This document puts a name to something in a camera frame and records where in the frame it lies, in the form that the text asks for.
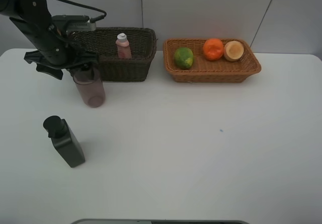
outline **basket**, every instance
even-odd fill
[[[202,50],[206,39],[168,39],[164,42],[166,70],[177,82],[243,82],[247,77],[259,73],[261,65],[245,41],[222,39],[222,42],[225,45],[233,40],[239,41],[244,46],[244,54],[235,62],[230,62],[224,57],[216,61],[206,60]],[[190,69],[179,69],[174,63],[174,53],[180,47],[188,47],[194,54],[194,63]]]
[[[125,33],[132,59],[119,59],[117,35]],[[99,71],[103,81],[142,82],[146,79],[156,52],[156,36],[152,29],[98,28],[89,32],[73,32],[71,37],[80,41],[88,51],[99,55]]]

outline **white table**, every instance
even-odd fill
[[[0,222],[81,219],[322,221],[322,63],[256,54],[241,84],[179,84],[158,52],[143,83],[83,104],[71,77],[0,57]],[[87,161],[70,168],[43,121],[65,118]]]

